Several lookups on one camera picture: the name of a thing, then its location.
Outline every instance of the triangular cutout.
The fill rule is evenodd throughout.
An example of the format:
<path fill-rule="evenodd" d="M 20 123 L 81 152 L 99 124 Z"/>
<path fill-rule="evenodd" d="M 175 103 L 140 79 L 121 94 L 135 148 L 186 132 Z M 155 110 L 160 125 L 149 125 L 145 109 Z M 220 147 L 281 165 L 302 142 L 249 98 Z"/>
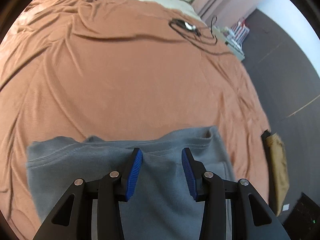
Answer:
<path fill-rule="evenodd" d="M 253 223 L 256 227 L 271 224 L 271 218 L 253 195 L 249 195 Z"/>
<path fill-rule="evenodd" d="M 75 195 L 71 194 L 52 219 L 52 223 L 67 227 L 70 223 L 71 211 Z"/>

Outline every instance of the yellow-brown fabric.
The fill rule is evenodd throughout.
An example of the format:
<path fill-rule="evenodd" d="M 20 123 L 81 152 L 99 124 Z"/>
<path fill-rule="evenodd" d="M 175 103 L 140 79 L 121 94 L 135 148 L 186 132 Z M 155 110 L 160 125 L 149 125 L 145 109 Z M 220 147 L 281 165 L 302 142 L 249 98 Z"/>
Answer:
<path fill-rule="evenodd" d="M 289 189 L 289 175 L 284 143 L 275 133 L 266 139 L 270 148 L 271 168 L 276 192 L 276 216 L 282 212 L 282 205 Z"/>
<path fill-rule="evenodd" d="M 35 0 L 16 21 L 0 45 L 0 209 L 20 239 L 40 226 L 26 147 L 56 136 L 150 140 L 217 125 L 237 179 L 267 201 L 260 135 L 269 125 L 246 70 L 193 46 L 172 18 L 203 26 L 137 0 Z"/>

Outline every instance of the white tag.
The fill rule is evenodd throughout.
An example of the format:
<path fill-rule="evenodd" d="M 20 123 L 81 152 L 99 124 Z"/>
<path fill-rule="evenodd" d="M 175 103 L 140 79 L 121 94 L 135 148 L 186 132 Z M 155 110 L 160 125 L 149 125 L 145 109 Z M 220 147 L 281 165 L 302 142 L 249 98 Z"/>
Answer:
<path fill-rule="evenodd" d="M 282 211 L 287 211 L 287 210 L 289 210 L 289 206 L 290 206 L 290 204 L 283 205 Z"/>

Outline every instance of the red and white striped bag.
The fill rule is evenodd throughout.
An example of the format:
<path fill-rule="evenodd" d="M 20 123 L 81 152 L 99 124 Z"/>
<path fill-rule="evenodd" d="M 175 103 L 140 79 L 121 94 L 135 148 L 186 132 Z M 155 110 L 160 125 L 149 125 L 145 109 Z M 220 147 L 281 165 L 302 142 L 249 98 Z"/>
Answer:
<path fill-rule="evenodd" d="M 233 39 L 240 45 L 250 31 L 244 23 L 244 18 L 239 19 L 239 21 L 232 26 L 231 30 L 235 33 Z"/>

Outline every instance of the white wall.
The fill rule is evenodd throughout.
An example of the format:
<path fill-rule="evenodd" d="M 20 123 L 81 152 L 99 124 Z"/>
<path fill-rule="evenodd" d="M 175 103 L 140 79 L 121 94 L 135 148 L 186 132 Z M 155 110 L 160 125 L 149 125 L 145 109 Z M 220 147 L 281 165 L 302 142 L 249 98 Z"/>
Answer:
<path fill-rule="evenodd" d="M 290 0 L 263 0 L 258 9 L 292 37 L 320 77 L 320 40 L 298 8 Z"/>

